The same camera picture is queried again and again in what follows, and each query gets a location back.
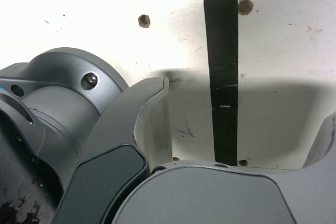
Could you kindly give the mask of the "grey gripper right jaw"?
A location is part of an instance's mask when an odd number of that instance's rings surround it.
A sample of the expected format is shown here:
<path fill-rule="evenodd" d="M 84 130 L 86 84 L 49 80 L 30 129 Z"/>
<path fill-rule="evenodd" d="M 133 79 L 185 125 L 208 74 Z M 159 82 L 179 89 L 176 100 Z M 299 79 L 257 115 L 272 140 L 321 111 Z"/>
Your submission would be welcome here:
<path fill-rule="evenodd" d="M 323 121 L 300 170 L 166 169 L 126 198 L 114 222 L 335 223 L 335 115 Z"/>

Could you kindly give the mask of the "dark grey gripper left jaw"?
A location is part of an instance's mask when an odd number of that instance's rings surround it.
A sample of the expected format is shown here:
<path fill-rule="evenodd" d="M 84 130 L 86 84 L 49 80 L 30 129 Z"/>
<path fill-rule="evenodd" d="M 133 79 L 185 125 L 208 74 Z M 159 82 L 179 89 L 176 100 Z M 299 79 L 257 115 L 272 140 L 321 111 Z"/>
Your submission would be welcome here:
<path fill-rule="evenodd" d="M 54 223 L 106 223 L 151 170 L 172 160 L 169 80 L 144 79 L 121 93 L 91 131 Z"/>

